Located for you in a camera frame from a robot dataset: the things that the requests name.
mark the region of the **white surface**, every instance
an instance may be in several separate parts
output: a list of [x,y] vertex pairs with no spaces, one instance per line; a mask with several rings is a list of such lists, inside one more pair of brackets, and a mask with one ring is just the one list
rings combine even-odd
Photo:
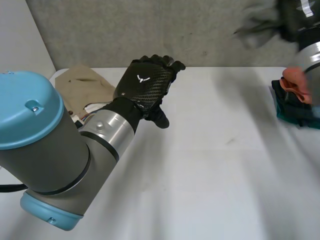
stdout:
[[0,73],[56,72],[25,0],[0,0]]
[[[94,70],[113,85],[125,71]],[[318,240],[320,131],[276,119],[268,86],[282,71],[187,68],[162,104],[170,128],[140,122],[74,230],[1,194],[0,239]]]

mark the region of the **robotic arm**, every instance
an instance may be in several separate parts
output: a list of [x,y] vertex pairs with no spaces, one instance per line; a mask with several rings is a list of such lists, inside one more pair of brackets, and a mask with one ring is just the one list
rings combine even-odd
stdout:
[[0,166],[28,187],[21,207],[72,230],[134,138],[139,121],[169,127],[160,104],[185,68],[169,56],[132,61],[113,102],[79,132],[46,78],[31,72],[1,74]]
[[320,0],[278,0],[281,37],[298,43],[291,66],[304,71],[312,103],[320,105]]

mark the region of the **orange object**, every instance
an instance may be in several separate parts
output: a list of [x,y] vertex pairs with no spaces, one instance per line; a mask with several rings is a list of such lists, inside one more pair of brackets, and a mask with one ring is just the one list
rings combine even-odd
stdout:
[[312,97],[307,88],[307,79],[299,67],[288,67],[282,73],[280,85],[286,92],[293,92],[304,104],[311,104]]

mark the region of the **carbon fiber hand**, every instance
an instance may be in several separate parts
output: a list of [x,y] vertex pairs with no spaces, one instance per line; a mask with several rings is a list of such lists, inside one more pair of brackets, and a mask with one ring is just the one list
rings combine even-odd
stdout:
[[169,121],[160,108],[177,73],[186,67],[169,56],[143,56],[133,60],[125,71],[113,98],[126,98],[141,111],[142,118],[153,121],[160,128],[167,128]]

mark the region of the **blue base ring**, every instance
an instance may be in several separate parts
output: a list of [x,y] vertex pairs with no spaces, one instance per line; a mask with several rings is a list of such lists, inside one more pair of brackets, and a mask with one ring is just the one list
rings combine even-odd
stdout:
[[20,206],[33,216],[65,231],[72,230],[84,217],[44,203],[26,192],[23,193]]

